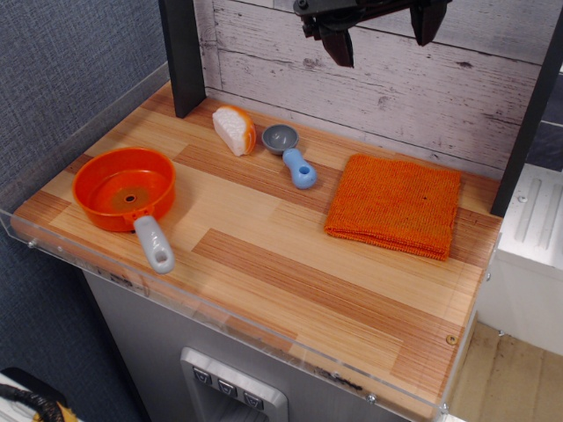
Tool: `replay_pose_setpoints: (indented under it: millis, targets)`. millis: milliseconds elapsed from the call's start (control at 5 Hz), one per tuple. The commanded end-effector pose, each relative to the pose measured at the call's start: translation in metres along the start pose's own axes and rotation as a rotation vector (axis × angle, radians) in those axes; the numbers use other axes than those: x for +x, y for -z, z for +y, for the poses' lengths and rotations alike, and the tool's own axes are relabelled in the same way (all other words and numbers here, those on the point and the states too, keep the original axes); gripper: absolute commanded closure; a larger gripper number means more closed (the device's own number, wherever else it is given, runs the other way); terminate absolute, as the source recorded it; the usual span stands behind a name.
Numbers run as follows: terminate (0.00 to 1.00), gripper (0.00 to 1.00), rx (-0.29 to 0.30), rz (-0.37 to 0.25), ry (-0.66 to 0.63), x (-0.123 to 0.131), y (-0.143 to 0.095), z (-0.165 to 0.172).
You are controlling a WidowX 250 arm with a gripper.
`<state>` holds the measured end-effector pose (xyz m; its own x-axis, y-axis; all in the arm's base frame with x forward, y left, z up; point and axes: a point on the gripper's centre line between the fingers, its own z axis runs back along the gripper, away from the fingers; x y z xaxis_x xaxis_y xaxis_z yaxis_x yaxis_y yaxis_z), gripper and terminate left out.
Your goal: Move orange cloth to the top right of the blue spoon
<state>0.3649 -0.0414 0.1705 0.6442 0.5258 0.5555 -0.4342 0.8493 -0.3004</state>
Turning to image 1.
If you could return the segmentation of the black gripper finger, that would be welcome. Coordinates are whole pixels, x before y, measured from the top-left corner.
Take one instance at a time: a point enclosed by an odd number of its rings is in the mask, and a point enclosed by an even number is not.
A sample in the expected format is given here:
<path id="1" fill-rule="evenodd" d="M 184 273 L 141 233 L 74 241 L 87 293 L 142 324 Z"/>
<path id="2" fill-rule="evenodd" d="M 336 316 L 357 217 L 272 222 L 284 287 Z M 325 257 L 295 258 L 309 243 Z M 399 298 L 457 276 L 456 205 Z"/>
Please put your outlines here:
<path id="1" fill-rule="evenodd" d="M 434 40 L 449 3 L 448 0 L 421 0 L 411 6 L 411 24 L 419 46 L 424 47 Z"/>
<path id="2" fill-rule="evenodd" d="M 354 67 L 353 44 L 348 30 L 333 31 L 322 27 L 320 37 L 325 51 L 337 65 Z"/>

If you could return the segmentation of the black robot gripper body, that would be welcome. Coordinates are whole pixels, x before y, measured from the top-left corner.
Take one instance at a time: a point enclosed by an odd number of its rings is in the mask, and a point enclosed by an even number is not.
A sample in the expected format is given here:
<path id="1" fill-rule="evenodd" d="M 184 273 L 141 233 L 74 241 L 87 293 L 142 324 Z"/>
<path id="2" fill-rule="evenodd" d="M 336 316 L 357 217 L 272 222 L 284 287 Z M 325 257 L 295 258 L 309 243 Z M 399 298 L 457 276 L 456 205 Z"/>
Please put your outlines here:
<path id="1" fill-rule="evenodd" d="M 295 1 L 294 13 L 307 37 L 318 40 L 320 28 L 343 31 L 373 18 L 410 10 L 415 1 Z"/>

